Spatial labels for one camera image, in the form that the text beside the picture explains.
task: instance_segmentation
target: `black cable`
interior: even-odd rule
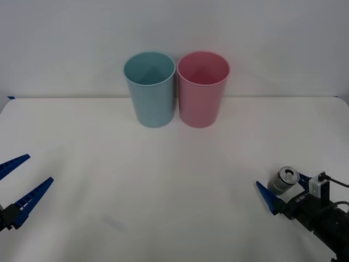
[[[332,182],[335,182],[335,183],[337,183],[337,184],[340,184],[340,185],[343,186],[343,187],[349,187],[349,184],[344,184],[344,183],[339,182],[339,181],[337,181],[337,180],[335,180],[335,179],[333,179],[333,178],[331,178],[331,177],[329,177],[328,180],[331,180]]]
[[[324,213],[324,212],[326,212],[326,211],[328,211],[328,210],[331,210],[331,209],[337,207],[338,205],[347,205],[347,206],[349,206],[349,202],[348,202],[348,201],[338,201],[338,202],[335,202],[335,203],[330,204],[330,205],[328,205],[328,206],[325,206],[323,209],[320,209],[320,210],[316,213],[316,215],[314,216],[314,219],[318,219],[318,217],[319,217],[322,213]]]
[[[323,180],[325,180],[325,179],[330,180],[330,181],[332,181],[332,182],[334,182],[334,183],[336,183],[336,184],[339,184],[339,185],[341,185],[341,186],[343,186],[343,187],[349,188],[349,184],[344,184],[344,183],[342,183],[342,182],[339,182],[339,181],[336,180],[336,179],[331,178],[330,176],[326,175],[326,172],[322,172],[321,174],[319,174],[319,176],[318,176],[318,180],[319,180],[319,181],[323,181]]]

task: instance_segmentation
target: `table surface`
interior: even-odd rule
[[[0,233],[2,262],[333,257],[297,221],[272,216],[255,182],[285,165],[349,182],[349,108],[338,98],[225,98],[203,129],[178,112],[143,127],[129,98],[15,99],[0,126],[1,163],[31,155],[1,181],[3,206],[55,179],[19,230]],[[331,187],[332,200],[349,200]]]

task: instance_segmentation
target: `cup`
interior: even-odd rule
[[[175,114],[173,75],[175,62],[163,53],[143,52],[124,66],[138,121],[146,127],[162,127]]]
[[[222,56],[200,51],[178,62],[179,115],[191,127],[202,128],[217,118],[230,66]]]

